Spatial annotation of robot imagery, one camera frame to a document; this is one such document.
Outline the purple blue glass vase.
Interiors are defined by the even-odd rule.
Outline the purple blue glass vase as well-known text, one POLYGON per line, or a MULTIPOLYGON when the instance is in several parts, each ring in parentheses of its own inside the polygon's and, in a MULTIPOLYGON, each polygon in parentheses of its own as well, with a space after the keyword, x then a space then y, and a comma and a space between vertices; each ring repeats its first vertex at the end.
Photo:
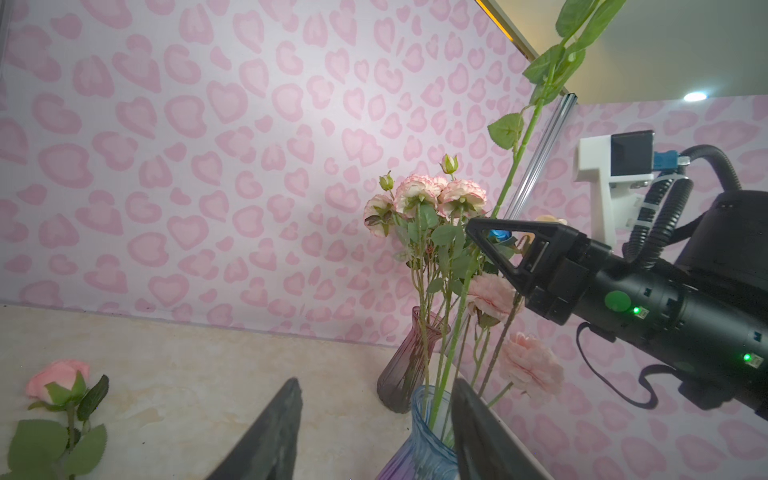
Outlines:
POLYGON ((382 480, 453 480, 459 478, 450 416, 450 392, 420 386, 411 401, 408 439, 382 468, 382 480))

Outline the blue flower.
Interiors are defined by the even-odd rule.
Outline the blue flower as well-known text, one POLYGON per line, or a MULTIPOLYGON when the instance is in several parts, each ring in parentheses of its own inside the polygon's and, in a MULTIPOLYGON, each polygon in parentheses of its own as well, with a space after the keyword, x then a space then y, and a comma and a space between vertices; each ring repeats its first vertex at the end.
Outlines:
POLYGON ((488 232, 488 239, 494 243, 503 243, 513 238, 513 235, 508 230, 490 230, 488 232))

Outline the smoky pink glass vase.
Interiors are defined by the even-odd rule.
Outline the smoky pink glass vase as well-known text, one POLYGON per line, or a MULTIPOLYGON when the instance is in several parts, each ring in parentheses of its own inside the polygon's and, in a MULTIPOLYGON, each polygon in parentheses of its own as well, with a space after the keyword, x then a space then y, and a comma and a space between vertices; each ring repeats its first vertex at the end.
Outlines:
POLYGON ((411 410, 413 394, 423 384, 431 355, 444 336, 440 326, 434 313, 423 315, 420 306, 413 307, 411 329, 376 383, 377 396, 390 411, 411 410))

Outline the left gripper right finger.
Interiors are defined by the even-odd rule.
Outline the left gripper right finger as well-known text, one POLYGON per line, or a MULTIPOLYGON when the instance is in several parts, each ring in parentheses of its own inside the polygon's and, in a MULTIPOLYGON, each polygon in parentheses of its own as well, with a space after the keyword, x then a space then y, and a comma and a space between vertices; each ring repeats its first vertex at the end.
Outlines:
POLYGON ((454 382, 451 402, 458 476, 461 480, 552 478, 464 379, 454 382))

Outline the pink rose long stem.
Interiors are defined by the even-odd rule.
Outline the pink rose long stem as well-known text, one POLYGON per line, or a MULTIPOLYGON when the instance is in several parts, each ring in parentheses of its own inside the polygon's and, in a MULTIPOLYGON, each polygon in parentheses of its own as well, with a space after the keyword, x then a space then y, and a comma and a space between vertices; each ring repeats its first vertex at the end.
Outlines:
POLYGON ((110 379, 103 375, 93 385, 89 381, 90 365, 70 359, 49 364, 29 380, 28 408, 60 413, 65 419, 19 421, 3 479, 78 479, 99 465, 108 431, 92 417, 109 393, 110 379))

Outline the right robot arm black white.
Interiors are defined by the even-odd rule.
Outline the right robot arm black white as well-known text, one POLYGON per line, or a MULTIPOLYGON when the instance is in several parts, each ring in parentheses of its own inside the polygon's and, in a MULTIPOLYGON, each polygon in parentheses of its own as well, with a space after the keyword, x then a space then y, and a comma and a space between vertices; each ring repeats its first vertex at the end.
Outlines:
POLYGON ((767 196, 716 197, 675 264, 642 269, 558 223, 472 219, 469 238, 537 315, 652 356, 703 410, 767 413, 767 196))

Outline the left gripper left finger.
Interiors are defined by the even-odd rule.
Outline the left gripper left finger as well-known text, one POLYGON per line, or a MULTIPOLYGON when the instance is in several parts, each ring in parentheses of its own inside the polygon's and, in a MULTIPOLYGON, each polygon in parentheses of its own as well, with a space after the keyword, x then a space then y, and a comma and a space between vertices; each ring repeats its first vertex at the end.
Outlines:
POLYGON ((290 378, 207 479, 292 479, 302 407, 299 381, 290 378))

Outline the pink flower sprig low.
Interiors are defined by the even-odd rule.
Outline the pink flower sprig low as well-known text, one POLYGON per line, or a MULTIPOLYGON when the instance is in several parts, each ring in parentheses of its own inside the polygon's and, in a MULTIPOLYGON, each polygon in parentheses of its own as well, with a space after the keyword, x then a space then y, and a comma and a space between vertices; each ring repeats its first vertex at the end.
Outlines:
POLYGON ((491 273, 474 277, 467 306, 485 335, 471 384, 478 386, 478 395, 483 396, 493 375, 503 382, 489 407, 513 389, 541 402, 560 394, 565 375, 554 352, 533 335, 510 332, 524 299, 505 278, 491 273))

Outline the pink peach peony sprig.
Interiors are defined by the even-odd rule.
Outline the pink peach peony sprig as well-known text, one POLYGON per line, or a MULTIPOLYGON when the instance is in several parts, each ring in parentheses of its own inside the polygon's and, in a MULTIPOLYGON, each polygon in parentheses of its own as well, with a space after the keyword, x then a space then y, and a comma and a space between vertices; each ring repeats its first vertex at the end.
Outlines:
MULTIPOLYGON (((568 222, 563 218, 557 218, 552 215, 540 215, 537 218, 534 219, 535 222, 544 222, 544 223, 559 223, 562 225, 567 225, 568 222)), ((520 240, 518 241, 518 244, 520 246, 524 246, 526 244, 531 244, 535 239, 535 234, 530 232, 525 232, 521 234, 520 240)))

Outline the orange flower stem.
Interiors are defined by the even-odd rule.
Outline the orange flower stem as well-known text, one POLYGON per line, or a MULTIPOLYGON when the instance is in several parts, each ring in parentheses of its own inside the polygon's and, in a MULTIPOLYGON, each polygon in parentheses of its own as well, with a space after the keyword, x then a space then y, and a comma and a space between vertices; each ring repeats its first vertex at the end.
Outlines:
MULTIPOLYGON (((559 40, 532 60, 523 72, 524 77, 534 86, 527 104, 519 112, 507 114, 488 126, 491 140, 503 150, 510 151, 513 160, 491 211, 493 218, 498 216, 505 202, 544 107, 561 94, 567 81, 583 64, 587 48, 602 35, 624 5, 623 1, 566 1, 562 5, 555 22, 559 40)), ((440 397, 447 387, 449 368, 453 365, 461 331, 464 329, 462 321, 471 278, 482 267, 477 249, 465 245, 463 235, 467 221, 462 213, 457 214, 457 219, 456 225, 449 224, 436 231, 436 240, 427 250, 436 256, 447 292, 451 294, 453 288, 457 287, 459 298, 453 333, 441 347, 435 381, 436 404, 428 417, 428 425, 431 427, 436 424, 442 404, 440 397)))

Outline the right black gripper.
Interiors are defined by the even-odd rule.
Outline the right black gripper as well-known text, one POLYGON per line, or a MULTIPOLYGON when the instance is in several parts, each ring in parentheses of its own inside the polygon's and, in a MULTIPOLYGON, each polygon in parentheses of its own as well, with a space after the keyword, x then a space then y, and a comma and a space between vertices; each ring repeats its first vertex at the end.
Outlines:
POLYGON ((597 273, 611 256, 611 247, 577 229, 557 222, 473 218, 467 236, 525 298, 537 315, 563 325, 597 273), (534 236, 518 265, 490 240, 492 231, 530 233, 534 236))

